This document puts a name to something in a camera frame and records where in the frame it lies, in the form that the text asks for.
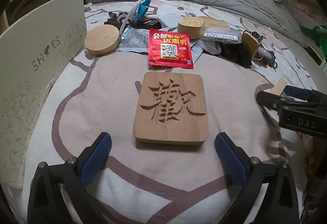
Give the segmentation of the person's right hand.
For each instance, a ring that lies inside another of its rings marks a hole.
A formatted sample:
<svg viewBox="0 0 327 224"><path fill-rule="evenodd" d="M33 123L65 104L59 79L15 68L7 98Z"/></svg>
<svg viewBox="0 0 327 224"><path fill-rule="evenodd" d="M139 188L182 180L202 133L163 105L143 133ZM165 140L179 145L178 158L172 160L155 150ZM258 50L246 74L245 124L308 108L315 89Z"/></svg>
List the person's right hand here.
<svg viewBox="0 0 327 224"><path fill-rule="evenodd" d="M307 152L307 173L313 174L319 167L326 151L326 139L312 137L309 141Z"/></svg>

